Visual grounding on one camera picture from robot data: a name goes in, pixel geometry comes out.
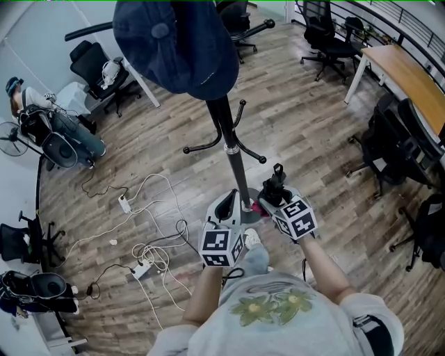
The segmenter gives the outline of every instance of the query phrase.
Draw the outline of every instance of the wooden floor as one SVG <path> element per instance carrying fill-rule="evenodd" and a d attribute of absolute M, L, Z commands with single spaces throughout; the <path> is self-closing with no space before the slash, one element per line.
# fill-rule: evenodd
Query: wooden floor
<path fill-rule="evenodd" d="M 251 12 L 253 24 L 262 20 L 254 10 Z M 365 75 L 346 106 L 347 86 L 341 85 L 334 72 L 328 69 L 315 82 L 319 63 L 299 63 L 309 52 L 303 32 L 298 25 L 278 23 L 253 37 L 258 53 L 243 50 L 245 64 L 229 100 L 233 113 L 240 99 L 247 101 L 238 137 L 268 159 L 267 164 L 260 165 L 243 156 L 248 183 L 260 187 L 272 175 L 273 165 L 282 163 L 286 183 L 298 188 L 315 208 L 321 243 L 327 252 L 359 290 L 382 296 L 402 320 L 404 355 L 440 351 L 444 355 L 445 274 L 421 261 L 406 273 L 410 245 L 388 253 L 389 245 L 410 233 L 406 219 L 396 213 L 398 207 L 405 205 L 414 213 L 430 191 L 409 181 L 395 188 L 387 186 L 385 196 L 374 202 L 376 182 L 369 170 L 345 178 L 345 172 L 361 162 L 359 148 L 348 144 L 347 138 L 365 130 L 384 90 Z M 351 80 L 351 63 L 347 63 L 346 71 Z M 147 175 L 165 175 L 178 195 L 191 243 L 196 246 L 207 206 L 234 188 L 235 181 L 222 143 L 203 152 L 182 153 L 184 146 L 209 142 L 216 135 L 204 102 L 152 88 L 160 108 L 154 108 L 143 96 L 129 99 L 122 118 L 116 114 L 96 117 L 107 153 L 98 160 L 95 176 L 86 188 L 95 193 L 109 184 L 128 186 L 127 196 L 132 197 Z M 118 204 L 122 191 L 110 190 L 92 199 L 82 192 L 81 183 L 91 174 L 81 168 L 42 172 L 40 214 L 43 221 L 53 220 L 67 232 L 57 243 L 65 254 L 75 241 L 110 230 L 126 218 Z M 143 207 L 154 198 L 172 201 L 167 187 L 161 178 L 150 179 L 134 206 Z M 171 204 L 160 203 L 150 210 L 164 233 L 175 231 L 179 216 Z M 269 220 L 260 223 L 258 231 L 270 252 L 271 265 L 301 276 L 300 248 L 279 235 Z M 135 266 L 133 245 L 157 236 L 149 215 L 140 214 L 110 234 L 79 244 L 57 271 L 83 295 L 110 264 Z M 118 244 L 111 245 L 111 239 L 117 239 Z M 188 246 L 170 249 L 169 254 L 172 273 L 192 289 L 201 271 L 199 257 Z M 181 312 L 162 287 L 161 276 L 154 269 L 150 273 L 143 285 L 163 326 L 174 325 Z M 187 292 L 170 277 L 166 282 L 184 307 Z M 85 350 L 89 355 L 145 355 L 160 329 L 139 284 L 128 270 L 115 268 L 99 285 L 100 299 L 82 300 L 80 315 L 64 316 L 69 333 L 73 338 L 88 339 Z"/>

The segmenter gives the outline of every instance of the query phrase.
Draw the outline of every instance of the person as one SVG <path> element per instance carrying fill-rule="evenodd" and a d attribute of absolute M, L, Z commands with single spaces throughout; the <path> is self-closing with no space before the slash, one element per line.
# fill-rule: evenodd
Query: person
<path fill-rule="evenodd" d="M 401 353 L 403 327 L 396 315 L 382 298 L 358 293 L 314 238 L 298 241 L 319 291 L 292 275 L 268 273 L 258 234 L 248 229 L 245 235 L 248 252 L 238 266 L 243 277 L 228 280 L 220 297 L 223 269 L 205 267 L 181 323 L 158 334 L 149 356 Z M 377 342 L 371 345 L 363 330 L 377 331 Z M 373 353 L 371 347 L 383 348 Z"/>
<path fill-rule="evenodd" d="M 17 118 L 21 110 L 24 109 L 22 84 L 23 79 L 16 76 L 9 79 L 6 84 L 6 92 L 10 98 L 10 107 L 13 117 Z M 50 100 L 46 100 L 37 90 L 31 87 L 24 89 L 25 106 L 31 104 L 41 108 L 60 109 Z M 84 126 L 80 125 L 79 120 L 74 116 L 64 115 L 56 112 L 50 121 L 53 131 L 70 138 L 70 144 L 76 150 L 79 162 L 89 168 L 94 164 L 90 160 L 105 155 L 106 147 L 104 141 L 91 134 Z"/>

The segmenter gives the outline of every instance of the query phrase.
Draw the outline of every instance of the metal railing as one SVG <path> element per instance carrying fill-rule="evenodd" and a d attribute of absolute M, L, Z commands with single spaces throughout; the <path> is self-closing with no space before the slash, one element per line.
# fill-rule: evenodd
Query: metal railing
<path fill-rule="evenodd" d="M 392 3 L 391 1 L 369 1 L 369 4 L 371 4 L 371 6 L 374 6 L 375 4 L 378 4 L 376 6 L 376 8 L 378 6 L 381 5 L 381 3 Z M 296 1 L 296 5 L 300 5 L 300 3 L 303 3 L 303 1 Z M 318 2 L 314 1 L 312 2 L 312 5 L 316 5 Z M 445 93 L 445 89 L 442 88 L 442 86 L 440 85 L 440 83 L 436 80 L 436 78 L 430 73 L 431 71 L 431 67 L 430 66 L 426 66 L 425 63 L 422 63 L 418 58 L 416 58 L 416 56 L 413 55 L 413 53 L 411 53 L 410 50 L 407 50 L 406 48 L 403 47 L 403 41 L 404 39 L 408 40 L 411 45 L 413 45 L 414 47 L 416 47 L 420 53 L 422 53 L 427 59 L 428 61 L 437 69 L 437 71 L 445 78 L 445 70 L 444 68 L 437 62 L 436 59 L 434 59 L 434 57 L 428 53 L 428 51 L 426 50 L 425 47 L 429 48 L 429 50 L 431 50 L 432 53 L 434 53 L 435 55 L 439 56 L 440 58 L 442 58 L 442 56 L 445 56 L 445 44 L 433 33 L 432 35 L 429 34 L 428 31 L 430 31 L 430 29 L 426 26 L 424 26 L 422 23 L 420 23 L 418 21 L 418 19 L 415 19 L 414 16 L 412 16 L 411 14 L 409 14 L 406 10 L 402 9 L 400 6 L 396 5 L 396 7 L 391 7 L 387 6 L 386 10 L 385 10 L 385 14 L 387 14 L 388 16 L 391 16 L 392 18 L 396 19 L 396 23 L 401 23 L 404 24 L 405 26 L 406 23 L 408 21 L 410 22 L 409 27 L 413 28 L 414 26 L 418 26 L 415 27 L 415 31 L 420 31 L 420 26 L 419 24 L 421 24 L 423 26 L 423 28 L 421 29 L 422 35 L 418 35 L 420 41 L 422 41 L 422 43 L 419 43 L 419 39 L 414 39 L 413 36 L 411 36 L 409 33 L 407 33 L 406 31 L 402 30 L 400 27 L 398 27 L 397 25 L 395 25 L 392 21 L 389 21 L 386 17 L 382 16 L 380 13 L 377 13 L 376 11 L 374 11 L 371 6 L 365 6 L 364 4 L 358 2 L 358 1 L 348 1 L 348 4 L 351 4 L 361 10 L 366 11 L 367 13 L 371 14 L 373 17 L 375 17 L 376 19 L 379 19 L 381 22 L 385 23 L 387 26 L 391 27 L 393 30 L 395 30 L 395 32 L 397 32 L 398 36 L 393 37 L 391 35 L 389 35 L 386 31 L 383 31 L 380 27 L 378 27 L 378 25 L 374 24 L 371 21 L 368 21 L 367 19 L 359 16 L 356 12 L 353 12 L 343 6 L 341 6 L 338 2 L 330 2 L 331 5 L 331 14 L 335 15 L 335 17 L 338 17 L 340 19 L 346 20 L 346 17 L 343 16 L 342 14 L 340 14 L 338 11 L 336 11 L 336 9 L 341 9 L 344 12 L 347 12 L 348 14 L 351 15 L 351 17 L 358 17 L 360 18 L 363 23 L 364 23 L 364 33 L 363 33 L 363 37 L 365 39 L 364 41 L 364 45 L 366 45 L 367 47 L 372 47 L 373 46 L 373 41 L 371 41 L 370 39 L 372 38 L 374 41 L 376 41 L 377 43 L 374 43 L 375 45 L 387 45 L 388 42 L 396 42 L 401 48 L 403 48 L 418 64 L 420 64 L 420 66 L 425 70 L 425 72 L 430 76 L 430 78 L 437 84 L 437 86 L 439 87 L 439 89 Z M 298 6 L 296 6 L 296 13 L 304 16 L 303 14 L 300 13 L 300 11 L 298 10 Z M 338 24 L 335 23 L 335 32 L 342 36 L 345 37 L 346 34 L 346 27 L 344 26 L 344 24 Z"/>

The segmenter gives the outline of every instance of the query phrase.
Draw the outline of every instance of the gray t-shirt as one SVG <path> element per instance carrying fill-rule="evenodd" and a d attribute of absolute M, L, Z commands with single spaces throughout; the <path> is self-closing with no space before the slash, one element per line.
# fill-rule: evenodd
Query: gray t-shirt
<path fill-rule="evenodd" d="M 149 356 L 362 356 L 353 319 L 372 315 L 387 327 L 399 355 L 403 327 L 382 298 L 355 293 L 336 305 L 299 278 L 273 271 L 224 290 L 219 308 L 201 327 L 160 332 Z"/>

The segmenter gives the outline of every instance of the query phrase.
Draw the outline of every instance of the white desk leg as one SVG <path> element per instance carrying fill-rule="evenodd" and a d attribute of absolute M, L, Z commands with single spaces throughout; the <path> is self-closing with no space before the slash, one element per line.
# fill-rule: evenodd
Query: white desk leg
<path fill-rule="evenodd" d="M 359 67 L 357 68 L 357 72 L 355 73 L 353 82 L 351 83 L 348 94 L 346 94 L 345 103 L 349 104 L 350 98 L 354 95 L 357 86 L 359 85 L 360 79 L 362 78 L 364 69 L 368 64 L 368 58 L 363 54 L 362 59 L 360 60 Z"/>
<path fill-rule="evenodd" d="M 128 63 L 126 59 L 124 60 L 124 67 L 126 67 L 130 71 L 130 73 L 134 76 L 134 79 L 139 83 L 141 88 L 144 90 L 145 94 L 147 94 L 149 99 L 152 101 L 153 105 L 155 105 L 155 107 L 157 108 L 160 107 L 161 106 L 160 103 L 156 100 L 152 91 L 148 88 L 147 84 L 145 84 L 144 79 L 142 79 L 139 73 L 137 73 L 137 71 L 130 65 L 130 63 Z"/>
<path fill-rule="evenodd" d="M 378 85 L 382 86 L 383 84 L 385 84 L 386 78 L 387 78 L 387 76 L 385 75 L 385 73 L 382 73 L 382 75 L 380 76 L 380 81 L 378 82 Z"/>

